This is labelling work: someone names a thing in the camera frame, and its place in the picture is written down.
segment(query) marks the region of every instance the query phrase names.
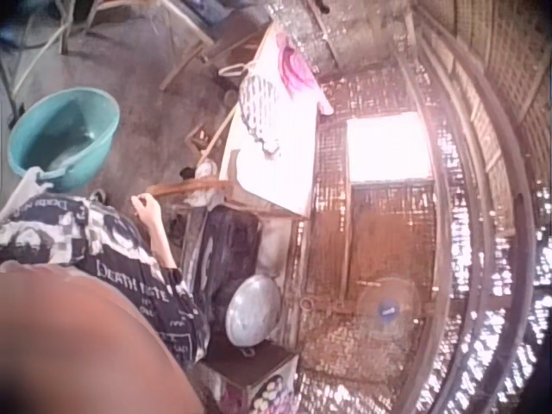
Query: window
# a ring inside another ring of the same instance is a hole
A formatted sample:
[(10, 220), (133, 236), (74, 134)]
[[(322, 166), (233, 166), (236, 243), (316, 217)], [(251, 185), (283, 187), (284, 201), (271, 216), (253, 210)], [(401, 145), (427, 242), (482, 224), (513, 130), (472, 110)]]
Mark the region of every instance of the window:
[(352, 184), (432, 177), (425, 127), (416, 112), (351, 119), (347, 142)]

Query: chair leg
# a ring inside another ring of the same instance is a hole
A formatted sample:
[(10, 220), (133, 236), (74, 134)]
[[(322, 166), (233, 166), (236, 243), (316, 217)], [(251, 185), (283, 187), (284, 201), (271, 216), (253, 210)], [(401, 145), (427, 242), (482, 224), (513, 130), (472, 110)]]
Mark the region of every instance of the chair leg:
[(85, 34), (88, 33), (88, 31), (92, 27), (92, 23), (94, 23), (94, 19), (96, 18), (97, 8), (100, 5), (101, 1), (102, 0), (93, 0), (93, 2), (92, 2), (92, 7), (90, 8), (90, 12), (88, 13), (88, 17), (86, 17)]
[(69, 52), (69, 35), (72, 29), (72, 15), (75, 12), (75, 3), (77, 0), (64, 0), (64, 6), (66, 10), (65, 21), (62, 20), (62, 25), (66, 25), (66, 29), (63, 31), (60, 39), (60, 53), (67, 54)]

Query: white table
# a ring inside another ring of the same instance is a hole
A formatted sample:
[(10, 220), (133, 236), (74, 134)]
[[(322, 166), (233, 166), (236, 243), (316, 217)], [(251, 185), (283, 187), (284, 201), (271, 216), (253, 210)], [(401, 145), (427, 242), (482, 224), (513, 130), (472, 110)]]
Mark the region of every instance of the white table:
[[(255, 73), (280, 89), (283, 116), (274, 127), (281, 155), (276, 160), (265, 157), (260, 143), (254, 142), (242, 122), (238, 105), (230, 124), (219, 178), (233, 179), (229, 171), (235, 169), (235, 179), (244, 191), (235, 191), (233, 199), (259, 206), (262, 201), (258, 198), (261, 198), (308, 218), (311, 213), (317, 100), (309, 92), (291, 99), (285, 90), (278, 69), (278, 32), (275, 24), (267, 29), (255, 57)], [(235, 166), (231, 166), (230, 156), (236, 150), (239, 153)]]

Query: aluminum pot lid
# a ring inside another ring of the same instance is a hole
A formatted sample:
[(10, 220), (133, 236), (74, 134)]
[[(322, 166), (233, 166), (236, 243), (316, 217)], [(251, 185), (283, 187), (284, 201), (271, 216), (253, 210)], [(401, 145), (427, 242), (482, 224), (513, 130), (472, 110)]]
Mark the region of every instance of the aluminum pot lid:
[(226, 335), (237, 347), (253, 347), (276, 328), (281, 309), (278, 285), (257, 274), (235, 291), (226, 311)]

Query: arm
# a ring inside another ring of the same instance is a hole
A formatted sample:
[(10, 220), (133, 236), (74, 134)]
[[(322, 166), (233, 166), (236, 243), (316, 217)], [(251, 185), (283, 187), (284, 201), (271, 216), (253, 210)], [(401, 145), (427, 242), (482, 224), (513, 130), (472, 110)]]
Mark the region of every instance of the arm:
[(176, 269), (176, 262), (171, 253), (169, 241), (161, 219), (161, 207), (151, 194), (141, 194), (130, 199), (141, 222), (147, 228), (151, 239), (151, 248), (155, 258), (163, 267)]

